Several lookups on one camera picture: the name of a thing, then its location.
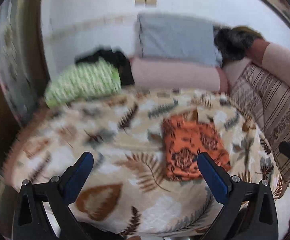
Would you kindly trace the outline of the orange black floral garment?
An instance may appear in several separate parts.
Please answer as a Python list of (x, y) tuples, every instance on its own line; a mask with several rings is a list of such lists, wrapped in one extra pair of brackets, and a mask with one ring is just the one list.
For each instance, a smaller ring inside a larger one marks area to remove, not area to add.
[(212, 122), (186, 120), (175, 115), (162, 123), (166, 156), (166, 176), (174, 181), (188, 181), (202, 177), (197, 165), (198, 155), (208, 153), (212, 160), (230, 170), (229, 153)]

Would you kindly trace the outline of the striped beige cushion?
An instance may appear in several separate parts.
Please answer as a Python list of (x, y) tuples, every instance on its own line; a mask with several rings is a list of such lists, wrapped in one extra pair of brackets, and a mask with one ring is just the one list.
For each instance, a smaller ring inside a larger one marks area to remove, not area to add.
[(232, 87), (230, 96), (263, 131), (282, 178), (289, 183), (290, 159), (279, 152), (278, 146), (282, 141), (290, 143), (290, 88), (250, 63)]

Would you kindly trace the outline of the beige leaf print blanket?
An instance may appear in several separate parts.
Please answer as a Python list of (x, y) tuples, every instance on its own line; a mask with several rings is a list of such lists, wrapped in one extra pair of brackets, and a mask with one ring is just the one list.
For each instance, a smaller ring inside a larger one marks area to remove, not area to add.
[(94, 166), (70, 209), (76, 218), (124, 236), (190, 236), (207, 231), (221, 210), (202, 177), (166, 176), (162, 123), (179, 115), (212, 122), (229, 153), (230, 175), (268, 181), (274, 198), (283, 180), (270, 145), (249, 114), (225, 93), (130, 87), (110, 98), (45, 106), (18, 134), (4, 164), (7, 184), (44, 183), (85, 151)]

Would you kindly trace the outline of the dark fuzzy cloth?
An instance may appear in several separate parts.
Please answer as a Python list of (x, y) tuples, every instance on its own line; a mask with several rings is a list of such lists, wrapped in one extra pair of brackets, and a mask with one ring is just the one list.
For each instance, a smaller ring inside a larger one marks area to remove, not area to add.
[(256, 39), (264, 39), (261, 33), (246, 27), (214, 27), (214, 44), (222, 55), (223, 63), (238, 61), (246, 56), (245, 51)]

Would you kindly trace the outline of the grey pillow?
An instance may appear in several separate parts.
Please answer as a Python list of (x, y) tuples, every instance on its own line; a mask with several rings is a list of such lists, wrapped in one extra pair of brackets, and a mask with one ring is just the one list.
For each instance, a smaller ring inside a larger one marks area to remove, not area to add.
[(212, 22), (172, 14), (140, 13), (137, 16), (142, 57), (195, 62), (219, 67), (222, 55), (214, 44)]

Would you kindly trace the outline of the green white patterned pillow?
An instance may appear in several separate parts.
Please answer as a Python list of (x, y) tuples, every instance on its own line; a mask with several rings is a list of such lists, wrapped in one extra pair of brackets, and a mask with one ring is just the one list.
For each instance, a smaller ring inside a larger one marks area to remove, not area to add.
[(103, 58), (69, 66), (48, 84), (44, 98), (53, 108), (78, 99), (100, 98), (121, 91), (118, 70)]

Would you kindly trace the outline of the wooden glass panel door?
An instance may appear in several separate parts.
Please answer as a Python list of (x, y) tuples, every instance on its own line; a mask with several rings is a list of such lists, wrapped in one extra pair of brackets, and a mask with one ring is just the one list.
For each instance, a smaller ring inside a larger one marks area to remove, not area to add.
[(0, 3), (0, 167), (48, 83), (40, 10), (41, 0)]

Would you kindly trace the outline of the pink mattress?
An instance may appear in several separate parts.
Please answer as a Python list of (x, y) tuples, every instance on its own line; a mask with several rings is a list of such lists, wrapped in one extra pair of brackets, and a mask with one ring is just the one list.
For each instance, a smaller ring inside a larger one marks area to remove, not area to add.
[(246, 57), (220, 67), (206, 67), (164, 59), (131, 59), (135, 84), (143, 88), (198, 88), (210, 92), (228, 92), (250, 63), (255, 63), (290, 87), (290, 50), (256, 39)]

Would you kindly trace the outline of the black cloth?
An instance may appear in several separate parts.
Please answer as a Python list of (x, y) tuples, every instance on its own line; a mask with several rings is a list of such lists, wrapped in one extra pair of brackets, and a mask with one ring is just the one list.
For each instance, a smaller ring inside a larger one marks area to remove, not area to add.
[(77, 56), (74, 60), (74, 63), (76, 65), (81, 63), (95, 63), (100, 58), (112, 64), (118, 70), (122, 86), (135, 84), (131, 71), (130, 60), (119, 49), (113, 51), (110, 48), (98, 48), (92, 53)]

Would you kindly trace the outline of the beige wall switch plate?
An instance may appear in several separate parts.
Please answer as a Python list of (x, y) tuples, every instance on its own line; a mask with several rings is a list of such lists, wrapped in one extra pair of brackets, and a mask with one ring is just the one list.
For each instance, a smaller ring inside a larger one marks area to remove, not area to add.
[(156, 6), (157, 0), (134, 0), (135, 5)]

